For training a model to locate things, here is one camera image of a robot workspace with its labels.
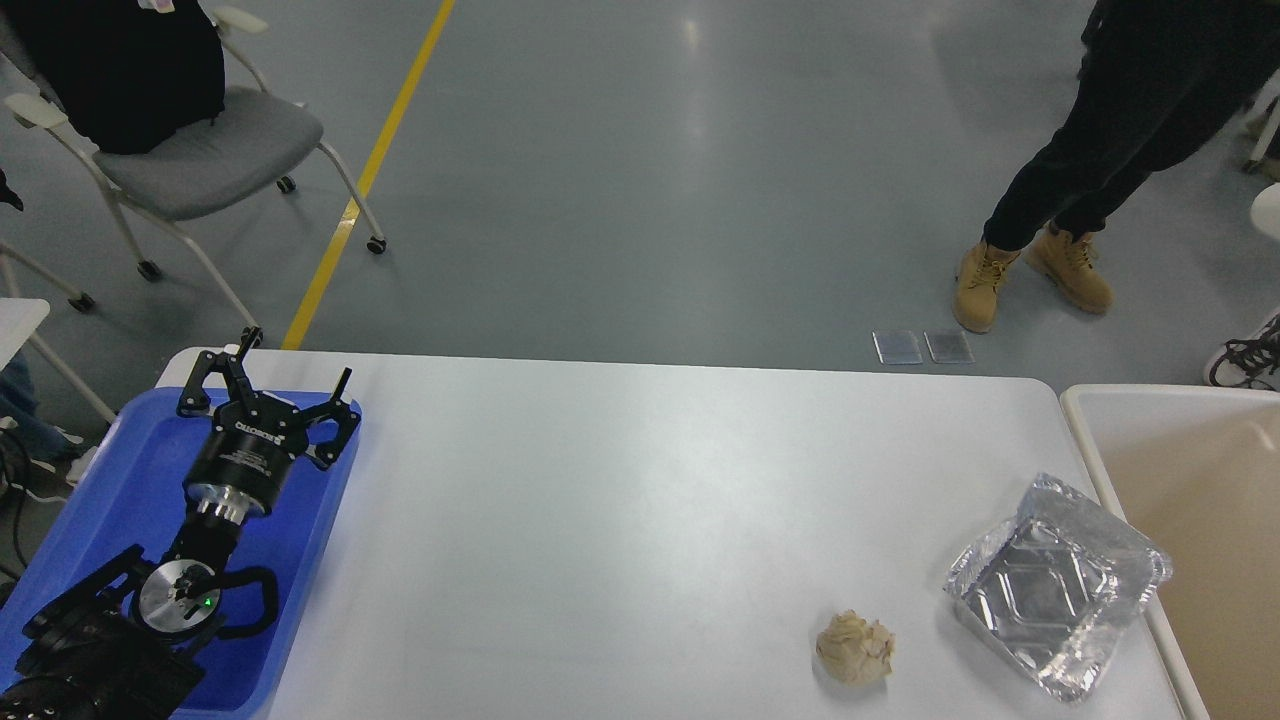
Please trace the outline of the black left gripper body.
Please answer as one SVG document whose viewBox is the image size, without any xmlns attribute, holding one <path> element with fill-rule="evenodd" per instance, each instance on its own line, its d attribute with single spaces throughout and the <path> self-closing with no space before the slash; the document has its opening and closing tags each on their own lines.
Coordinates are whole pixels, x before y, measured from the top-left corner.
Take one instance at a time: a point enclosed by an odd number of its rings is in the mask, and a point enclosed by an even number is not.
<svg viewBox="0 0 1280 720">
<path fill-rule="evenodd" d="M 305 450 L 301 407 L 266 393 L 253 406 L 228 400 L 183 479 L 191 507 L 230 505 L 241 518 L 273 514 L 291 468 Z"/>
</svg>

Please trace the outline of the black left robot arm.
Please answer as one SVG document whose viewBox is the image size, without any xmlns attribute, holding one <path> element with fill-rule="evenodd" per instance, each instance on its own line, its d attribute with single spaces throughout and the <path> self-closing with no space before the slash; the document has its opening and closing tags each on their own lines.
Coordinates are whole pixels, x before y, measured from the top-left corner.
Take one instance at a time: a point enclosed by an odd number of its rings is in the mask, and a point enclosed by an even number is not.
<svg viewBox="0 0 1280 720">
<path fill-rule="evenodd" d="M 5 719 L 259 719 L 358 447 L 329 395 L 253 387 L 237 347 L 129 401 L 3 609 Z"/>
</svg>

